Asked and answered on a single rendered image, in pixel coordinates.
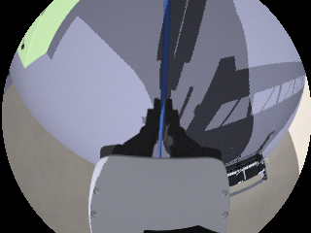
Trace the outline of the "blue cable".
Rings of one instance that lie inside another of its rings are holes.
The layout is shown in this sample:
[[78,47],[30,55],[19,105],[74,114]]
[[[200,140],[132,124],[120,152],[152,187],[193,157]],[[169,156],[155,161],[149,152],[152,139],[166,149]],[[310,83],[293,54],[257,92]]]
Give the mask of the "blue cable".
[[163,123],[164,123],[167,73],[168,73],[168,57],[169,57],[169,40],[170,40],[170,14],[171,14],[171,0],[164,0],[158,157],[161,157],[161,142],[162,142],[162,132],[163,132]]

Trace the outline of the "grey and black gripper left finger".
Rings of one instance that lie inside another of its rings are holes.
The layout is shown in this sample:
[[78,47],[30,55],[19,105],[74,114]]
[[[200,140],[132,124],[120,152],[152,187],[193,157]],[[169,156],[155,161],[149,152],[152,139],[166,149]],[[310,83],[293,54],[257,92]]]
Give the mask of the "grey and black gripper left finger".
[[[153,123],[152,123],[153,121]],[[146,125],[140,132],[125,143],[104,146],[100,150],[100,158],[111,154],[153,157],[154,146],[159,140],[160,99],[155,98],[153,109],[147,110]]]

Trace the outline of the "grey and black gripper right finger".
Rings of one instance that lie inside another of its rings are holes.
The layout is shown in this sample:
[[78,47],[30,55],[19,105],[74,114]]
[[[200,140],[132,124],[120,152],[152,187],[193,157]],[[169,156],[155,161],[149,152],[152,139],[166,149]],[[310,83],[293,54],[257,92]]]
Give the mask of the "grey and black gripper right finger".
[[[172,99],[165,100],[164,140],[169,146],[170,157],[214,157],[222,160],[219,150],[202,147],[180,126],[178,110],[173,110]],[[174,152],[175,151],[175,152]]]

